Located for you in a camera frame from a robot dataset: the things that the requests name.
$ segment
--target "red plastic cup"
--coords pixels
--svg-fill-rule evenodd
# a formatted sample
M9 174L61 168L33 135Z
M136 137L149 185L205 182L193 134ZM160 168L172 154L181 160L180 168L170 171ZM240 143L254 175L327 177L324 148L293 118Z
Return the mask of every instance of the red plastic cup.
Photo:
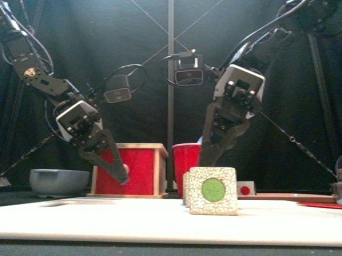
M184 198L184 175L192 167L198 166L201 143L177 144L173 150L178 195Z

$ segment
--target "red object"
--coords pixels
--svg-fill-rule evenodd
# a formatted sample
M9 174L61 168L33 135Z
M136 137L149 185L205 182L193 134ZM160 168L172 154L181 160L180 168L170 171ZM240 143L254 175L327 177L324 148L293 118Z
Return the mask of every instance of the red object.
M95 167L93 194L160 196L165 193L165 158L168 156L162 144L118 143L123 163L129 166L130 181L121 183L102 168ZM113 162L111 151L102 157Z
M173 150L178 195L180 198L184 198L184 175L186 172L189 172L192 167L198 166L201 144L177 144L173 147Z
M307 202L300 202L298 204L304 205L304 206L311 206L311 207L331 208L331 209L341 209L342 210L342 205L341 204L307 203Z
M241 194L248 196L248 195L250 195L250 193L252 193L250 188L248 186L242 186L241 187Z

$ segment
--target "black backdrop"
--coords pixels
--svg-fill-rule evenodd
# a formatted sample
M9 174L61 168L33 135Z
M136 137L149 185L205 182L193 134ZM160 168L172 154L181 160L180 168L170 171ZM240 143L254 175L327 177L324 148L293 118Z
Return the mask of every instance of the black backdrop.
M177 0L176 52L197 49L210 66L220 66L238 42L276 18L284 0ZM169 1L27 0L37 37L55 63L55 77L67 78L83 93L121 66L140 63L149 69L149 83L130 101L102 104L105 124L117 142L168 144L168 84L161 59L168 56ZM19 1L10 1L25 23ZM341 154L341 35L319 38L328 83L339 151L329 146L319 84L308 36L303 35L277 56L268 72L265 112L316 156L335 168ZM43 99L21 85L17 74L0 62L0 167L5 170L45 137ZM214 84L176 89L174 143L197 142ZM240 180L254 180L260 191L328 192L333 176L289 142L264 116L218 165L234 166ZM55 140L9 172L14 186L29 187L33 168L93 169L75 150Z

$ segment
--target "gray object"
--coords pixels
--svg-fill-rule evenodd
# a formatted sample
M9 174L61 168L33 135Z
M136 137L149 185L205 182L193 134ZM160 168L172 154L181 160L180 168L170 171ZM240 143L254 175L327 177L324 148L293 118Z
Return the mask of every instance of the gray object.
M33 169L30 185L41 197L69 197L81 194L90 180L90 172L61 169Z

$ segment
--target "metal pole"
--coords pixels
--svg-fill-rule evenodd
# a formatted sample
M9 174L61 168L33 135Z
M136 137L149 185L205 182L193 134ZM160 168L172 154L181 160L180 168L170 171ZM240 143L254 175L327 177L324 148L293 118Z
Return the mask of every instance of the metal pole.
M176 5L174 0L169 0L169 55L174 54L174 22L176 22ZM174 81L174 66L169 63L169 79ZM169 85L169 97L168 97L168 190L174 189L174 87Z
M309 44L311 44L313 63L315 63L315 69L316 69L316 78L317 78L321 104L323 104L323 110L324 110L329 146L331 146L332 156L335 159L337 159L339 158L337 132L336 132L335 122L333 122L333 114L332 114L332 108L331 108L331 102L329 102L329 96L328 96L319 43L317 43L317 38L313 35L309 34L308 37L309 37Z

